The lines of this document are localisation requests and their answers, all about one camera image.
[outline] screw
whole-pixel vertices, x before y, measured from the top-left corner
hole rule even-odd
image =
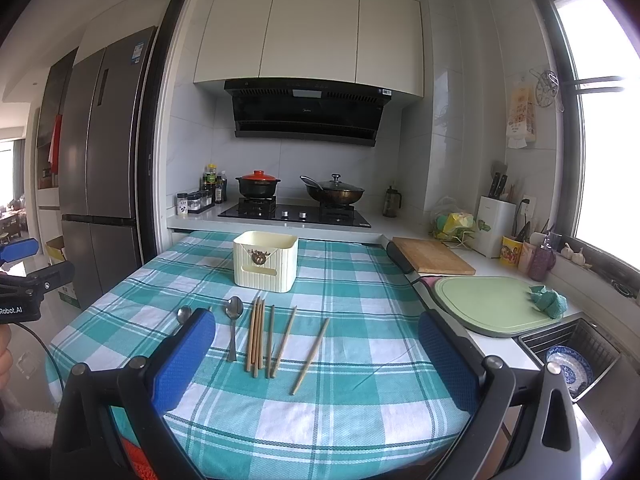
[[[73,375],[82,375],[86,372],[86,364],[76,363],[71,367],[71,373]]]
[[[140,369],[144,368],[146,365],[146,357],[142,355],[137,355],[129,361],[129,368]]]
[[[494,370],[499,370],[504,365],[504,361],[497,355],[490,355],[486,358],[485,362],[489,368],[493,368]]]
[[[558,363],[553,363],[553,362],[547,363],[546,369],[549,370],[553,375],[558,375],[562,371],[562,368],[560,367],[560,365]]]

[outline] black glass cooktop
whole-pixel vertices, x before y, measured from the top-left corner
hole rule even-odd
[[[258,200],[241,198],[237,205],[220,213],[218,216],[273,220],[277,222],[299,222],[303,224],[371,227],[371,224],[353,206],[278,204],[275,197]]]

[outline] green and white checkered tablecloth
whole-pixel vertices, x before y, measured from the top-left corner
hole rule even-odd
[[[165,415],[200,471],[211,478],[367,478],[448,446],[468,414],[453,404],[418,342],[416,292],[379,246],[300,240],[298,276],[275,304],[274,346],[295,322],[277,377],[244,371],[250,316],[238,322],[238,361],[226,361],[230,321],[222,306],[260,291],[234,283],[235,234],[194,232],[105,294],[52,341],[66,377],[149,355],[177,327],[181,305],[212,306],[216,338],[178,407]],[[267,307],[266,320],[270,310]],[[290,390],[322,320],[331,321],[299,391]],[[50,364],[53,396],[60,387]],[[123,436],[136,442],[115,408]]]

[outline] range hood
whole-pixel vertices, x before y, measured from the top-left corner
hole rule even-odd
[[[391,90],[298,78],[229,79],[236,137],[328,140],[373,146]]]

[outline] human hand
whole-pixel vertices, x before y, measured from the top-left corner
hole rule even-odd
[[[9,382],[9,370],[14,364],[14,358],[7,348],[11,341],[9,325],[0,325],[0,390]]]

